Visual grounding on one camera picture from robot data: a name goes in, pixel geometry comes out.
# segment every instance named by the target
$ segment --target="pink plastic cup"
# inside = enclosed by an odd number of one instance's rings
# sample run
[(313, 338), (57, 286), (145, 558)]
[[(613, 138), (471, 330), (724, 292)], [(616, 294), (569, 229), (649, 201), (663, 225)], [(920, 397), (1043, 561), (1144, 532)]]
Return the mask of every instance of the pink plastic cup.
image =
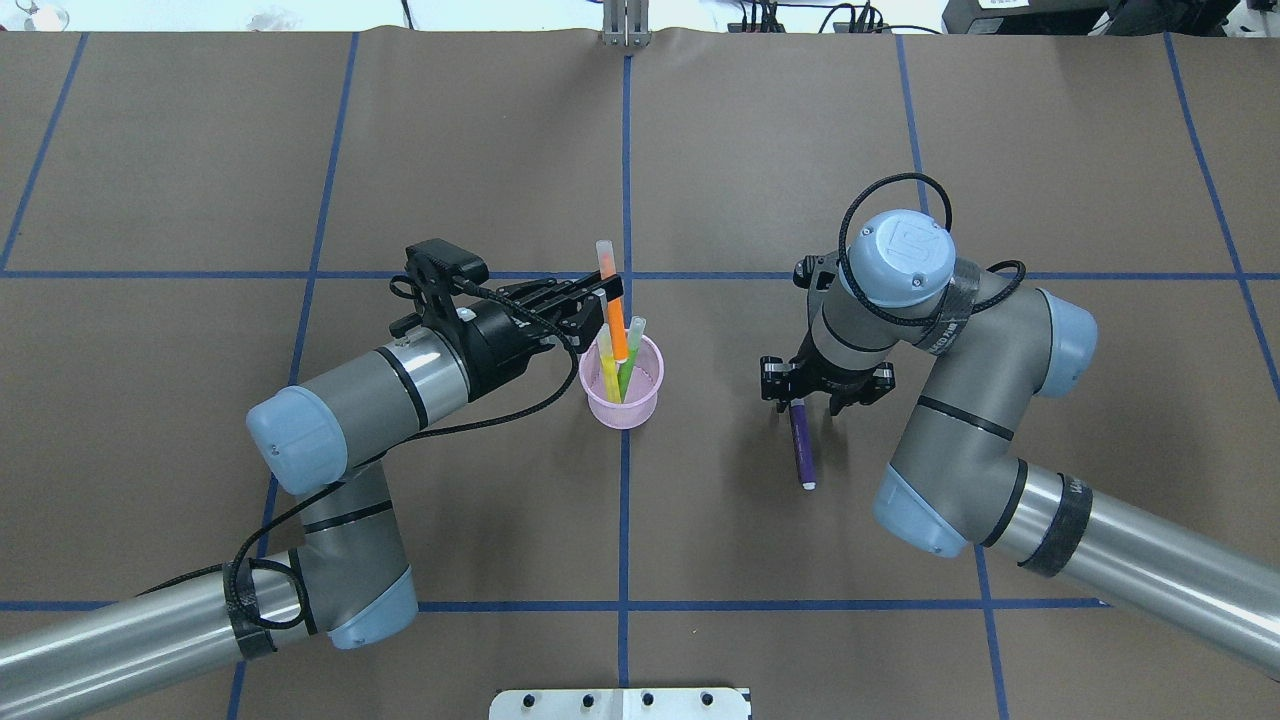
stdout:
[(604, 397), (604, 378), (600, 370), (600, 350), (591, 342), (577, 365), (577, 379), (586, 391), (586, 405), (595, 419), (616, 430), (639, 427), (653, 415), (658, 406), (658, 388), (662, 387), (662, 352), (658, 346), (643, 338), (627, 387), (630, 402), (609, 402)]

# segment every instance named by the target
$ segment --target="blue tape line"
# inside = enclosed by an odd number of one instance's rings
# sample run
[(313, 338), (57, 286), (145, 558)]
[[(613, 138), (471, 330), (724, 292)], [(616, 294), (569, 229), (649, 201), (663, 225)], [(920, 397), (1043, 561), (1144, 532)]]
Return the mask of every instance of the blue tape line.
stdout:
[[(622, 307), (631, 318), (631, 61), (622, 58)], [(622, 430), (618, 447), (618, 687), (630, 684), (631, 620), (631, 430)]]
[(1009, 720), (1009, 700), (1005, 696), (1005, 667), (1000, 660), (1000, 638), (996, 635), (996, 612), (991, 607), (991, 580), (987, 578), (987, 553), (980, 544), (973, 546), (978, 566), (978, 588), (982, 592), (982, 619), (987, 625), (987, 652), (991, 655), (991, 676), (996, 684), (996, 711), (1000, 720)]
[(1231, 256), (1231, 266), (1235, 268), (1236, 281), (1240, 284), (1240, 295), (1244, 296), (1244, 306), (1249, 311), (1249, 323), (1253, 324), (1253, 334), (1257, 337), (1258, 347), (1262, 350), (1262, 360), (1266, 363), (1267, 373), (1271, 375), (1271, 389), (1276, 393), (1276, 397), (1280, 397), (1280, 374), (1276, 373), (1271, 345), (1267, 342), (1266, 331), (1262, 328), (1258, 309), (1253, 305), (1253, 292), (1249, 291), (1244, 266), (1240, 264), (1240, 254), (1235, 249), (1235, 240), (1231, 237), (1231, 228), (1226, 223), (1226, 213), (1222, 211), (1222, 202), (1217, 195), (1217, 186), (1213, 184), (1213, 176), (1208, 170), (1208, 161), (1204, 159), (1204, 149), (1201, 146), (1199, 133), (1196, 132), (1196, 120), (1192, 119), (1190, 104), (1187, 101), (1187, 88), (1183, 86), (1183, 73), (1178, 65), (1178, 53), (1174, 50), (1174, 36), (1169, 32), (1165, 32), (1165, 53), (1169, 55), (1169, 69), (1174, 73), (1174, 87), (1178, 90), (1178, 104), (1183, 108), (1187, 135), (1190, 136), (1192, 149), (1196, 151), (1196, 161), (1199, 163), (1201, 176), (1204, 178), (1204, 188), (1208, 190), (1208, 199), (1213, 204), (1213, 214), (1217, 215), (1217, 227), (1222, 231), (1226, 252)]
[[(0, 612), (90, 612), (110, 600), (0, 600)], [(419, 602), (419, 612), (860, 612), (881, 610), (1089, 610), (1110, 605), (1094, 597), (959, 600), (511, 600)]]
[(622, 59), (622, 310), (631, 316), (631, 55)]
[[(522, 281), (553, 277), (577, 279), (594, 270), (500, 270), (490, 272), (490, 279)], [(401, 270), (319, 270), (316, 279), (328, 281), (385, 281)], [(308, 279), (307, 270), (0, 270), (0, 278), (10, 279), (178, 279), (178, 281), (273, 281)], [(1240, 277), (1249, 282), (1280, 281), (1280, 273), (1096, 273), (1071, 270), (1032, 270), (1033, 281), (1231, 281)], [(628, 281), (791, 281), (791, 273), (758, 270), (634, 270)]]
[(301, 281), (303, 270), (4, 270), (4, 278), (28, 279), (157, 279), (157, 281)]
[(236, 674), (232, 675), (232, 696), (227, 701), (227, 720), (236, 720), (239, 715), (239, 697), (244, 691), (244, 661), (236, 664)]
[(636, 272), (637, 281), (790, 281), (791, 273), (778, 272)]
[(63, 108), (67, 105), (67, 96), (72, 91), (72, 82), (76, 79), (76, 70), (79, 68), (81, 58), (84, 56), (84, 45), (87, 44), (88, 33), (81, 33), (79, 42), (76, 44), (76, 54), (72, 55), (72, 64), (67, 68), (67, 77), (63, 79), (63, 90), (58, 94), (54, 113), (49, 117), (49, 126), (45, 127), (45, 137), (41, 138), (40, 149), (36, 150), (36, 160), (31, 164), (27, 186), (23, 187), (22, 197), (18, 200), (18, 210), (13, 214), (13, 223), (9, 224), (9, 234), (4, 241), (4, 251), (0, 251), (0, 270), (9, 266), (9, 256), (13, 254), (13, 246), (18, 242), (18, 231), (22, 228), (22, 217), (27, 214), (27, 202), (31, 201), (31, 193), (36, 190), (36, 178), (40, 177), (40, 168), (45, 164), (45, 154), (49, 152), (49, 143), (54, 140), (58, 118), (61, 117)]
[[(333, 197), (333, 178), (338, 172), (338, 151), (342, 149), (342, 128), (347, 119), (347, 101), (351, 97), (351, 78), (356, 69), (356, 50), (360, 47), (360, 35), (351, 33), (351, 49), (347, 51), (347, 73), (342, 81), (342, 99), (338, 101), (338, 119), (333, 128), (333, 145), (329, 147), (329, 168), (325, 172), (324, 191), (320, 196), (320, 213), (316, 215), (316, 234), (311, 245), (311, 265), (307, 269), (307, 287), (302, 292), (302, 313), (298, 315), (298, 332), (293, 338), (293, 357), (289, 361), (288, 384), (298, 383), (298, 373), (302, 366), (302, 350), (306, 346), (307, 325), (311, 323), (311, 300), (315, 296), (316, 277), (320, 272), (320, 252), (324, 250), (324, 231), (329, 220), (329, 200)], [(266, 486), (266, 502), (262, 505), (262, 525), (275, 516), (275, 498), (279, 495), (280, 484), (271, 474)], [(270, 534), (264, 534), (257, 541), (257, 556), (266, 555)]]
[(631, 430), (622, 430), (618, 482), (618, 687), (628, 684), (631, 621)]
[(115, 605), (110, 600), (0, 600), (0, 612), (88, 612)]
[[(924, 172), (924, 161), (920, 160), (920, 138), (915, 133), (915, 106), (911, 104), (911, 76), (906, 72), (906, 46), (902, 45), (902, 36), (895, 35), (893, 42), (897, 45), (897, 74), (902, 78), (902, 104), (906, 106), (906, 133), (911, 138), (911, 164), (915, 172)], [(920, 195), (920, 211), (929, 214), (929, 197), (924, 191), (924, 183), (915, 181), (915, 191)]]
[(617, 612), (612, 600), (499, 600), (419, 602), (419, 612)]

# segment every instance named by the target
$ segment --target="metal bracket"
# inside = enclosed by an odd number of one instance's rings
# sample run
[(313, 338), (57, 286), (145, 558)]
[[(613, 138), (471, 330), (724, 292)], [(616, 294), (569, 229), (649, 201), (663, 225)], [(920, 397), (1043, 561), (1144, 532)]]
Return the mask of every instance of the metal bracket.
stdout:
[(616, 47), (644, 47), (653, 40), (649, 32), (649, 0), (604, 0), (604, 29), (600, 42)]
[(489, 720), (750, 720), (746, 688), (634, 688), (506, 691), (489, 705)]

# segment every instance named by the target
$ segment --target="purple marker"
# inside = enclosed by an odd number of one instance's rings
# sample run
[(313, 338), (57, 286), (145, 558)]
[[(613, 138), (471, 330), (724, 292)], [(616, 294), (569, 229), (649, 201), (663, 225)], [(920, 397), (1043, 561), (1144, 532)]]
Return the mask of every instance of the purple marker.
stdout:
[(818, 474), (813, 469), (813, 446), (809, 443), (809, 415), (805, 414), (804, 398), (797, 397), (787, 407), (791, 419), (791, 442), (796, 451), (796, 477), (804, 489), (818, 488)]

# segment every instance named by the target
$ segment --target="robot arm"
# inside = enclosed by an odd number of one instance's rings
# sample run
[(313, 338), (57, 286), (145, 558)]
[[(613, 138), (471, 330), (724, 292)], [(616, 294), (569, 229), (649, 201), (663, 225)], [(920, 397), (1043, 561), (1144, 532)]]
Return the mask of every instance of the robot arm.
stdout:
[(876, 497), (886, 529), (945, 557), (993, 547), (1280, 678), (1280, 573), (1010, 455), (1030, 398), (1065, 395), (1088, 368), (1087, 311), (957, 259), (920, 213), (872, 218), (847, 258), (797, 265), (809, 331), (791, 363), (762, 359), (762, 395), (831, 392), (835, 413), (892, 387), (883, 359), (897, 342), (938, 356)]
[[(407, 249), (393, 281), (415, 311), (393, 341), (250, 411), (248, 427), (298, 505), (305, 544), (175, 578), (133, 600), (0, 643), (0, 717), (68, 717), (124, 702), (216, 667), (270, 655), (324, 632), (340, 650), (378, 642), (417, 614), (412, 571), (380, 457), (407, 439), (497, 424), (428, 430), (520, 377), (559, 340), (586, 350), (622, 281), (594, 273), (499, 288), (484, 261), (442, 240)], [(456, 307), (460, 293), (483, 297)]]

